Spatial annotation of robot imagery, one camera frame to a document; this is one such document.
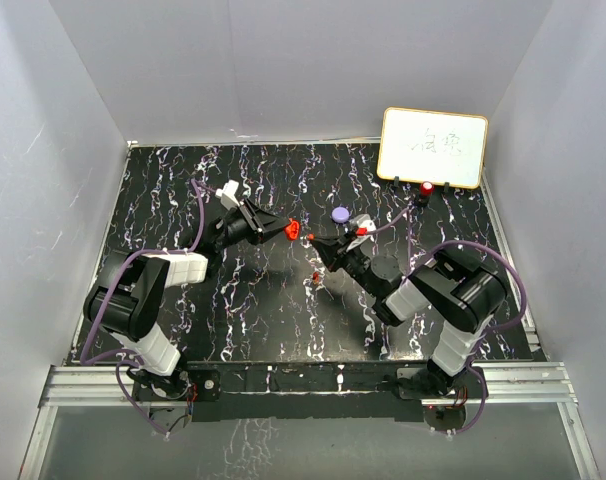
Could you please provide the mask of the orange earbud charging case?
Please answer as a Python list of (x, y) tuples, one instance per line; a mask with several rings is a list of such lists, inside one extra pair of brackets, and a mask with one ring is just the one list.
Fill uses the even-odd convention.
[(289, 241), (295, 241), (299, 238), (300, 224), (297, 220), (290, 218), (289, 224), (283, 229)]

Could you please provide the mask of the lilac earbud charging case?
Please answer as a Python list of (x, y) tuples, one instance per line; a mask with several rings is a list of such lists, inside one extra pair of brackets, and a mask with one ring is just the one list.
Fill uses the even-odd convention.
[(337, 224), (345, 224), (350, 220), (350, 212), (343, 206), (335, 207), (331, 211), (331, 219)]

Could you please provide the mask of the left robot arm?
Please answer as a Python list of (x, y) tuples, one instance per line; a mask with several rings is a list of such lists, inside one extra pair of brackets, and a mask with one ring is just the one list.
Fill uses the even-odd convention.
[(120, 342), (130, 378), (166, 398), (180, 398), (190, 376), (182, 369), (178, 348), (157, 323), (165, 291), (212, 278), (233, 245), (260, 245), (279, 234), (293, 241), (299, 232), (296, 220), (242, 200), (209, 223), (200, 219), (180, 249), (115, 251), (84, 301), (84, 319), (93, 332), (102, 330)]

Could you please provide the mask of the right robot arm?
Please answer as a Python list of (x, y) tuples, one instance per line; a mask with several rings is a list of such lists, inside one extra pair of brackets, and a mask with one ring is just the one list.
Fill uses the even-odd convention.
[(441, 315), (442, 331), (426, 366), (397, 384), (423, 395), (454, 395), (509, 286), (497, 271), (448, 244), (405, 276), (395, 258), (366, 255), (358, 244), (361, 236), (356, 230), (335, 237), (310, 235), (308, 241), (327, 270), (344, 271), (374, 298), (374, 313), (385, 325), (398, 327), (428, 306)]

